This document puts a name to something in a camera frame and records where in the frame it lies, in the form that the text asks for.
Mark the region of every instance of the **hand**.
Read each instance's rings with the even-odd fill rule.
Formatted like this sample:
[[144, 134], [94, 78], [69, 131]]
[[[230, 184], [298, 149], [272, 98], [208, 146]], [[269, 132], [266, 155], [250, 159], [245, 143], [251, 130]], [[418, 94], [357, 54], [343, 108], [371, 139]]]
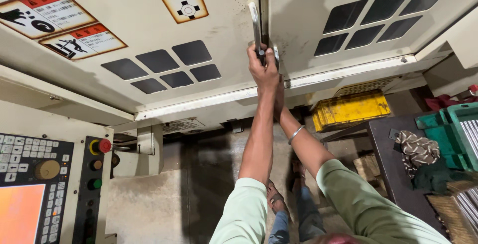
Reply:
[[279, 120], [284, 107], [284, 75], [279, 74], [279, 84], [275, 93], [274, 116]]
[[[266, 65], [263, 66], [257, 58], [255, 48], [255, 44], [247, 48], [247, 55], [249, 71], [257, 84], [257, 91], [259, 94], [275, 93], [279, 84], [279, 73], [275, 65], [274, 51], [271, 48], [266, 50]], [[261, 48], [265, 49], [266, 45], [261, 44]]]

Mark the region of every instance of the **sandal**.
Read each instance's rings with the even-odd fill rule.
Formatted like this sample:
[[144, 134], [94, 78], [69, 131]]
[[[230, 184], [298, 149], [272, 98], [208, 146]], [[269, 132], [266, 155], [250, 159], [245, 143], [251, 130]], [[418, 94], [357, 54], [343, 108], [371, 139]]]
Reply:
[[295, 159], [295, 158], [291, 162], [292, 178], [290, 179], [290, 182], [289, 182], [289, 191], [292, 191], [292, 189], [294, 188], [294, 183], [296, 182], [296, 179], [303, 178], [305, 180], [305, 168], [303, 167], [302, 163], [301, 163], [302, 172], [300, 171], [294, 172], [294, 162], [301, 163], [299, 159]]
[[[272, 180], [269, 180], [267, 182], [267, 189], [269, 189], [269, 185], [272, 184], [275, 188], [275, 185], [274, 183], [272, 182]], [[274, 210], [273, 206], [274, 206], [274, 203], [276, 201], [282, 201], [282, 203], [284, 204], [285, 206], [285, 201], [284, 201], [284, 197], [279, 193], [279, 191], [277, 191], [276, 194], [274, 194], [271, 198], [268, 199], [268, 204], [269, 204], [269, 207], [272, 209], [272, 211], [274, 212], [274, 214], [277, 214], [277, 212]]]

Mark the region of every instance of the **green plastic crate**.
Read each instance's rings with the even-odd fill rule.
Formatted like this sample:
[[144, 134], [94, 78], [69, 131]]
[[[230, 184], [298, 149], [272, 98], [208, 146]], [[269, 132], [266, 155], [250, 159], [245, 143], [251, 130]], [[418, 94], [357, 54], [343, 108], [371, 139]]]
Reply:
[[427, 138], [438, 142], [449, 168], [478, 171], [478, 159], [460, 122], [478, 120], [478, 102], [449, 106], [415, 118]]

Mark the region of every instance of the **light green sleeve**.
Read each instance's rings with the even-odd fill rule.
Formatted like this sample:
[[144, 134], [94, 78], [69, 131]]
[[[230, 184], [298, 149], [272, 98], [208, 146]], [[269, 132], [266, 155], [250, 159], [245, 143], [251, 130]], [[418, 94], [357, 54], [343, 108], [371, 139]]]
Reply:
[[266, 235], [266, 186], [258, 180], [241, 178], [229, 195], [210, 244], [261, 244]]
[[364, 243], [450, 243], [430, 225], [382, 197], [336, 159], [320, 167], [316, 180], [327, 201]]

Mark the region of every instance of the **red cloth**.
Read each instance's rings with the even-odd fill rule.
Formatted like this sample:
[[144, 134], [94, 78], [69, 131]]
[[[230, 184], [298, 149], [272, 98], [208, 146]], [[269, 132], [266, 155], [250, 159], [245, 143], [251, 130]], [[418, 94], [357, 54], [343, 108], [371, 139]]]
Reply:
[[425, 99], [425, 102], [433, 111], [438, 112], [440, 109], [446, 108], [448, 106], [478, 101], [478, 97], [470, 97], [464, 101], [451, 100], [450, 98], [451, 96], [449, 95], [440, 95], [433, 99]]

